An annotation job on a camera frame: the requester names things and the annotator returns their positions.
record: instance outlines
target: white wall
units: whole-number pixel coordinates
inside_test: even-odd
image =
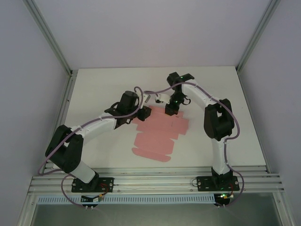
[[[36,0],[72,69],[237,65],[269,0]]]
[[[281,1],[241,73],[272,170],[301,225],[301,1]]]
[[[16,225],[66,75],[20,0],[0,1],[0,222]]]

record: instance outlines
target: black mounting bracket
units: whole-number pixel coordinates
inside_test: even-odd
[[[132,113],[138,107],[136,102],[139,101],[139,97],[136,93],[132,91],[125,91],[119,102],[114,103],[110,108],[106,109],[104,112],[109,113],[113,116],[124,116]],[[115,129],[122,126],[123,124],[130,124],[134,118],[138,118],[141,121],[145,121],[151,115],[151,108],[143,106],[137,111],[137,113],[126,118],[118,118],[116,121]]]
[[[75,178],[72,182],[73,193],[111,193],[113,192],[114,178],[97,178],[86,184]]]
[[[230,170],[228,173],[218,175],[211,168],[212,176],[197,177],[199,192],[239,191],[238,178]]]

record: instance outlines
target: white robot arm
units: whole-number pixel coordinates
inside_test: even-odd
[[[172,73],[167,78],[167,82],[173,87],[174,94],[170,97],[167,95],[159,95],[156,98],[157,103],[166,103],[166,114],[178,114],[180,104],[184,104],[184,99],[187,97],[197,103],[205,111],[204,129],[206,134],[211,138],[213,147],[211,181],[214,184],[214,189],[220,191],[220,188],[224,188],[225,184],[227,184],[227,186],[229,185],[229,181],[232,183],[234,178],[233,172],[226,165],[223,152],[224,141],[231,135],[232,129],[234,128],[234,121],[225,109],[221,108],[219,104],[212,101],[211,98],[196,88],[197,82],[190,74],[179,76],[177,73]],[[135,117],[144,121],[151,114],[151,109],[143,106],[149,97],[149,95],[144,94],[142,98],[134,92],[126,91],[122,95],[121,100],[112,105],[111,108],[105,110],[105,112],[99,116],[98,120],[89,122],[86,126],[83,126],[83,128],[81,126],[68,128],[65,125],[57,128],[46,151],[46,156],[48,156],[67,135],[77,130],[50,158],[50,160],[64,172],[76,177],[72,184],[72,192],[98,192],[98,186],[103,182],[95,171],[81,161],[83,145],[106,131],[114,130],[123,124],[129,124]],[[130,117],[123,117],[134,112],[138,107],[136,102],[139,103],[142,99],[143,101],[140,103],[140,109],[137,113]],[[220,100],[220,102],[231,110],[229,100],[224,99]]]

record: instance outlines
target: purple cable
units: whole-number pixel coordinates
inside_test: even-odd
[[[161,91],[157,91],[157,92],[153,92],[153,91],[145,91],[145,93],[146,93],[146,94],[156,94],[156,95],[157,95],[158,93],[166,92],[166,91],[168,91],[168,90],[170,90],[170,89],[172,89],[172,88],[174,88],[174,87],[176,87],[176,86],[182,85],[182,84],[186,84],[186,85],[191,85],[191,86],[197,87],[197,88],[198,88],[199,90],[201,90],[208,98],[210,98],[210,99],[213,100],[214,102],[216,102],[216,103],[218,103],[219,105],[221,105],[221,106],[222,106],[224,109],[226,109],[226,111],[231,115],[231,117],[233,118],[233,120],[234,120],[234,122],[235,122],[235,124],[236,124],[236,126],[237,126],[237,134],[236,134],[235,136],[233,136],[233,137],[228,137],[228,138],[226,138],[225,141],[224,141],[224,158],[225,158],[225,163],[226,163],[226,165],[228,166],[228,168],[229,168],[230,170],[232,170],[233,172],[237,173],[237,174],[241,177],[241,179],[242,179],[242,186],[241,186],[241,190],[240,190],[240,193],[239,193],[238,197],[237,197],[233,202],[229,203],[227,206],[233,205],[233,204],[236,203],[237,200],[241,197],[241,194],[242,194],[243,191],[244,191],[244,188],[245,188],[245,180],[244,180],[243,175],[241,175],[240,172],[238,172],[237,170],[233,169],[233,168],[228,164],[228,159],[227,159],[227,141],[228,141],[228,140],[234,140],[234,139],[236,139],[236,138],[239,136],[239,134],[240,134],[239,123],[238,123],[236,117],[234,116],[234,114],[232,113],[232,111],[230,111],[230,109],[227,108],[223,103],[221,103],[221,102],[218,101],[217,99],[213,98],[209,93],[207,93],[207,92],[206,92],[203,88],[201,88],[199,85],[196,85],[196,84],[191,83],[191,82],[179,82],[179,83],[174,84],[174,85],[172,85],[171,87],[168,87],[168,88],[166,88],[166,89],[164,89],[164,90],[161,90]]]
[[[141,93],[141,101],[137,107],[136,110],[134,110],[132,113],[128,114],[128,115],[122,115],[122,116],[104,116],[102,118],[97,118],[97,119],[93,119],[91,121],[88,121],[86,122],[85,124],[81,125],[80,128],[77,128],[76,130],[74,130],[72,133],[70,133],[68,136],[66,136],[60,143],[59,145],[53,149],[53,151],[46,157],[46,159],[43,161],[43,163],[40,165],[39,169],[38,169],[38,175],[39,176],[43,176],[43,175],[47,175],[47,174],[51,174],[53,172],[57,172],[57,171],[62,171],[61,169],[55,169],[55,170],[52,170],[50,172],[47,172],[47,173],[40,173],[40,170],[43,168],[43,166],[47,163],[47,161],[54,155],[54,153],[56,153],[56,151],[66,142],[66,140],[68,140],[73,134],[75,134],[76,132],[78,132],[79,130],[81,130],[82,128],[84,128],[85,126],[93,123],[93,122],[96,122],[96,121],[99,121],[99,120],[103,120],[103,119],[120,119],[120,118],[126,118],[126,117],[129,117],[129,116],[132,116],[133,114],[135,114],[141,107],[142,103],[143,103],[143,91],[140,87],[136,86],[134,87],[134,91],[136,90],[139,90],[140,93]]]
[[[64,191],[64,189],[63,189],[63,182],[66,180],[67,177],[72,177],[72,176],[71,176],[71,175],[66,175],[66,176],[62,179],[62,181],[61,181],[61,190],[62,190],[63,195],[64,195],[65,198],[66,198],[69,202],[71,202],[73,205],[76,205],[76,206],[81,207],[81,208],[85,208],[83,205],[80,205],[80,204],[78,204],[78,203],[72,201],[72,200],[66,195],[66,193],[65,193],[65,191]]]

